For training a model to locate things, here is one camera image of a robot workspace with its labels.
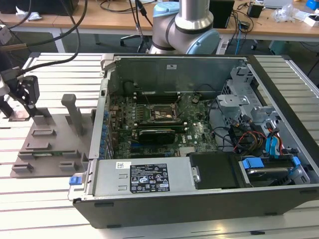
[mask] warning label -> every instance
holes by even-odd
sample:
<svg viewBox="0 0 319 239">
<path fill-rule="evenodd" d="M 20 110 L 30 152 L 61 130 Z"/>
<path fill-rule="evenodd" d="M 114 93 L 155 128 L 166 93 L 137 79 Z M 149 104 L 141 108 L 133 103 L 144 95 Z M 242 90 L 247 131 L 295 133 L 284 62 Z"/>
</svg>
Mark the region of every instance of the warning label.
<svg viewBox="0 0 319 239">
<path fill-rule="evenodd" d="M 131 193 L 168 192 L 167 164 L 131 165 Z"/>
</svg>

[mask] sticker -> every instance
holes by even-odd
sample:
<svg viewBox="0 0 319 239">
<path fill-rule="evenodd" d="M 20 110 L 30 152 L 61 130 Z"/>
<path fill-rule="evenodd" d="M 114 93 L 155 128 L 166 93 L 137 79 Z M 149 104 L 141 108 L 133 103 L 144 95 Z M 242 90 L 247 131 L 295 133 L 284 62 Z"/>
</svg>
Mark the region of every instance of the sticker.
<svg viewBox="0 0 319 239">
<path fill-rule="evenodd" d="M 167 70 L 176 70 L 177 69 L 177 65 L 167 65 L 166 69 Z"/>
<path fill-rule="evenodd" d="M 116 162 L 116 169 L 129 169 L 131 162 Z"/>
<path fill-rule="evenodd" d="M 167 164 L 131 165 L 130 189 L 131 193 L 168 192 Z"/>
</svg>

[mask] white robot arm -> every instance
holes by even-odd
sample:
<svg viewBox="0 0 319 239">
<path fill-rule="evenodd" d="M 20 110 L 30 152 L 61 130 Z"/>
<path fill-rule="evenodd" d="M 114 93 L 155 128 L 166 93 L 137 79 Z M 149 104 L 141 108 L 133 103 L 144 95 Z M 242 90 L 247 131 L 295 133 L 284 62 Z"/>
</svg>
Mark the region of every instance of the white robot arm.
<svg viewBox="0 0 319 239">
<path fill-rule="evenodd" d="M 159 3 L 153 19 L 150 54 L 211 54 L 218 45 L 209 0 Z"/>
</svg>

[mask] blue cable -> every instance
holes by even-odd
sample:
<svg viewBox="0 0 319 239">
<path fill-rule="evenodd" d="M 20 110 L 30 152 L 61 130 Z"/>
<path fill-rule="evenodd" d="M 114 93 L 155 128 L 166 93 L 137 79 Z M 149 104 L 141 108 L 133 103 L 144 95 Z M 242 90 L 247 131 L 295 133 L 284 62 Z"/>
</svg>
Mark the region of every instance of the blue cable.
<svg viewBox="0 0 319 239">
<path fill-rule="evenodd" d="M 238 41 L 237 41 L 237 47 L 236 47 L 235 55 L 237 55 L 237 51 L 238 51 L 238 46 L 239 46 L 239 41 L 240 41 L 240 33 L 241 33 L 241 26 L 239 24 L 239 37 L 238 37 Z"/>
</svg>

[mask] motherboard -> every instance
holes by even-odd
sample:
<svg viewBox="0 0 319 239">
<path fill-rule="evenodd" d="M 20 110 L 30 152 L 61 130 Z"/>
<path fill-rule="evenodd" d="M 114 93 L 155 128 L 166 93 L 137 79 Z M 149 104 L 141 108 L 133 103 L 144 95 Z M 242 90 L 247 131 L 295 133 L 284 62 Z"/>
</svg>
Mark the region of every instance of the motherboard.
<svg viewBox="0 0 319 239">
<path fill-rule="evenodd" d="M 105 158 L 183 157 L 217 150 L 207 118 L 210 100 L 191 93 L 111 95 Z"/>
</svg>

